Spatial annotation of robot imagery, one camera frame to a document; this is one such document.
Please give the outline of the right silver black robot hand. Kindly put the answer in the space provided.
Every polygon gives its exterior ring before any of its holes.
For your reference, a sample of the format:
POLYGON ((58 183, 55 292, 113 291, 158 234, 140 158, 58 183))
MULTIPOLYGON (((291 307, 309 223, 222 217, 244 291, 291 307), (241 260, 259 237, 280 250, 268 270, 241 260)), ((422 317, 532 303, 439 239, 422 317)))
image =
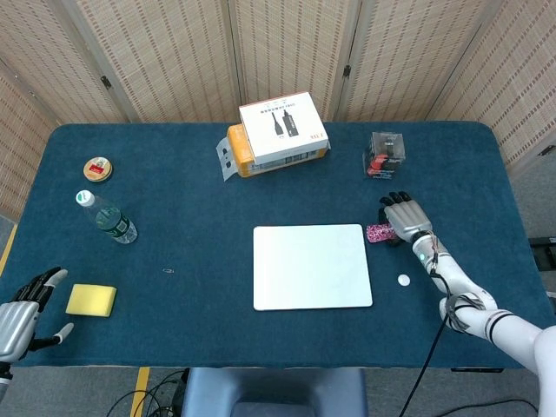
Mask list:
POLYGON ((389 247, 403 242, 414 243, 418 238, 433 231, 433 226, 420 204, 407 192, 390 192, 380 199, 379 224, 389 224, 395 237, 386 240, 389 247))

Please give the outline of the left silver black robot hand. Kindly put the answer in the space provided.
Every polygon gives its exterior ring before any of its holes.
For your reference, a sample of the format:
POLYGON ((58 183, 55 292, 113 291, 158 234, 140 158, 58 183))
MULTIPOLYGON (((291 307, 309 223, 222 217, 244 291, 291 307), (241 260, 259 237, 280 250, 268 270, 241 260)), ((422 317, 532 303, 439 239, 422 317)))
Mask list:
POLYGON ((20 361, 29 351, 35 352, 62 344, 74 328, 67 323, 50 337, 37 339, 36 325, 54 289, 68 275, 55 267, 34 277, 19 288, 10 301, 1 304, 1 363, 20 361))

